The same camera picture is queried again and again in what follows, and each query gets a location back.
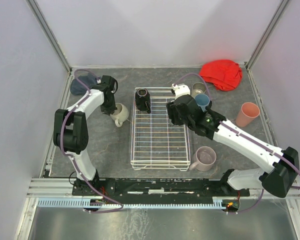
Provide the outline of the red cloth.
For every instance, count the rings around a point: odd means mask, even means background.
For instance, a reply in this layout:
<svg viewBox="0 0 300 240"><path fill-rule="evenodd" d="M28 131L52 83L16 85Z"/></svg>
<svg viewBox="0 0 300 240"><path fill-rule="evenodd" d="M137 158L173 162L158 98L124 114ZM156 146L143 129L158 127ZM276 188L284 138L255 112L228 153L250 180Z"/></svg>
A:
<svg viewBox="0 0 300 240"><path fill-rule="evenodd" d="M243 71L240 65L229 59L214 60L204 64L199 75L217 90L229 92L241 83Z"/></svg>

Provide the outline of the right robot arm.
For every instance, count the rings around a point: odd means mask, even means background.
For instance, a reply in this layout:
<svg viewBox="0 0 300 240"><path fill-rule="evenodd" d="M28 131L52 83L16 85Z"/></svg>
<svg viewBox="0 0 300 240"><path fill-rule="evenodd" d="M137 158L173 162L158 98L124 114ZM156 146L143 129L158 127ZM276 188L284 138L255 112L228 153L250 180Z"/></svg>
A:
<svg viewBox="0 0 300 240"><path fill-rule="evenodd" d="M173 125L185 125L198 136L224 144L258 166L228 170L223 179L231 188L264 189L275 197L285 198L293 187L299 170L299 156L294 148L281 149L259 140L212 110L210 104L202 110L188 94L168 102L166 109Z"/></svg>

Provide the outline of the dark blue cloth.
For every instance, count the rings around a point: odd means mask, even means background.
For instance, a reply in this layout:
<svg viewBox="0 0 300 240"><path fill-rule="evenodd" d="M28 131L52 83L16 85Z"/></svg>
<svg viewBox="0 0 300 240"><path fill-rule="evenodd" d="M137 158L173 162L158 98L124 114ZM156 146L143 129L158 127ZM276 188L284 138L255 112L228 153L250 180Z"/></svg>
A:
<svg viewBox="0 0 300 240"><path fill-rule="evenodd" d="M91 73L81 75L78 77L79 81L75 78L70 84L70 93L74 96L83 96L89 89L92 89L98 83L99 78L93 76Z"/></svg>

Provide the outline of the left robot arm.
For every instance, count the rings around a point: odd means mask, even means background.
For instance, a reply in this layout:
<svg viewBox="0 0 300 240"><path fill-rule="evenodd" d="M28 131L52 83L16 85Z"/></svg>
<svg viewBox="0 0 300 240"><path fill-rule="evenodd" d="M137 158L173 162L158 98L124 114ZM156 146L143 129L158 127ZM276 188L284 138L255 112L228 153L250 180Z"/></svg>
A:
<svg viewBox="0 0 300 240"><path fill-rule="evenodd" d="M109 75L97 77L92 73L92 83L85 83L80 77L75 77L74 83L79 84L84 95L74 105L67 109L58 109L54 114L53 143L62 154L69 158L75 172L76 180L73 184L76 188L91 188L95 193L100 189L98 171L93 166L87 146L89 132L87 119L97 109L105 115L115 112L115 93L118 89L118 81Z"/></svg>

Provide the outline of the blue plastic cup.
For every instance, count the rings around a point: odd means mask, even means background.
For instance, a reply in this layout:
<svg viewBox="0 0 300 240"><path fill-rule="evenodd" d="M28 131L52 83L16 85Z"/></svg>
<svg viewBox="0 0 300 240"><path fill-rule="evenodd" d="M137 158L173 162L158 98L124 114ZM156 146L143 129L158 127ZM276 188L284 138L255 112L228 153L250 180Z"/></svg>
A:
<svg viewBox="0 0 300 240"><path fill-rule="evenodd" d="M194 100L203 112L206 111L206 107L210 104L211 101L209 96L204 93L197 94Z"/></svg>

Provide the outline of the lilac ceramic mug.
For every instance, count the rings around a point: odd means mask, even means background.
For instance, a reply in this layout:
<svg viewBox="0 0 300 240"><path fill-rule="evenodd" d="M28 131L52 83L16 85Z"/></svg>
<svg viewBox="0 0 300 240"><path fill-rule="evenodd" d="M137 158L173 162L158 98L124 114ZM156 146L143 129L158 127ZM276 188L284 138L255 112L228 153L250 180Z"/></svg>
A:
<svg viewBox="0 0 300 240"><path fill-rule="evenodd" d="M199 147L192 156L193 163L189 166L189 170L197 169L200 172L209 171L215 164L217 159L216 152L208 146Z"/></svg>

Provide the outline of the cream ceramic mug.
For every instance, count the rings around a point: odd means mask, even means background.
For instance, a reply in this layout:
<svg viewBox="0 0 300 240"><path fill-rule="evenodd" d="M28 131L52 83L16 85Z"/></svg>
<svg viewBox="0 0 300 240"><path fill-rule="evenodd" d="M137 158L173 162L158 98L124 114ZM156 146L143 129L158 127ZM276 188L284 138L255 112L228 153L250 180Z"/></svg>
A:
<svg viewBox="0 0 300 240"><path fill-rule="evenodd" d="M113 114L110 115L111 119L114 121L116 127L120 128L123 123L128 119L129 117L129 111L127 107L121 103L116 103L116 110Z"/></svg>

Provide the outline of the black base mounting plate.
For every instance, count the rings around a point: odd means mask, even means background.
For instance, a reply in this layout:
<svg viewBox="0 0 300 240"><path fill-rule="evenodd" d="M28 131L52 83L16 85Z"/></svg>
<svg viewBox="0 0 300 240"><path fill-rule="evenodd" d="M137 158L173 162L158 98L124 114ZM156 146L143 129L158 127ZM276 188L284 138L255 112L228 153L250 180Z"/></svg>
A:
<svg viewBox="0 0 300 240"><path fill-rule="evenodd" d="M224 179L207 178L100 178L91 183L122 204L211 204L214 197L248 197L248 189L235 190Z"/></svg>

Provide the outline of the black mug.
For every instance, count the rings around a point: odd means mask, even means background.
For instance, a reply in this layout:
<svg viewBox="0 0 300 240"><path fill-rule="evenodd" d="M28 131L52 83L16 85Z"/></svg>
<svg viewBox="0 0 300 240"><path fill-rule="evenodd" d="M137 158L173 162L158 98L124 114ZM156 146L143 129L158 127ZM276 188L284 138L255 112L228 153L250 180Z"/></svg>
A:
<svg viewBox="0 0 300 240"><path fill-rule="evenodd" d="M136 91L135 105L139 111L151 113L151 98L146 88L140 88Z"/></svg>

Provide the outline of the pink plastic cup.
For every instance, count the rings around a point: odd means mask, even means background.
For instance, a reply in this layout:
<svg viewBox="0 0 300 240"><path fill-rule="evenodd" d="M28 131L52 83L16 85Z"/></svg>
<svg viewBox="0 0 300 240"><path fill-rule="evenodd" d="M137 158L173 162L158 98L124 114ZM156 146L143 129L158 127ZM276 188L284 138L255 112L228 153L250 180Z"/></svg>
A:
<svg viewBox="0 0 300 240"><path fill-rule="evenodd" d="M259 115L260 109L255 103L245 102L242 104L240 111L237 114L235 123L239 127L245 127Z"/></svg>

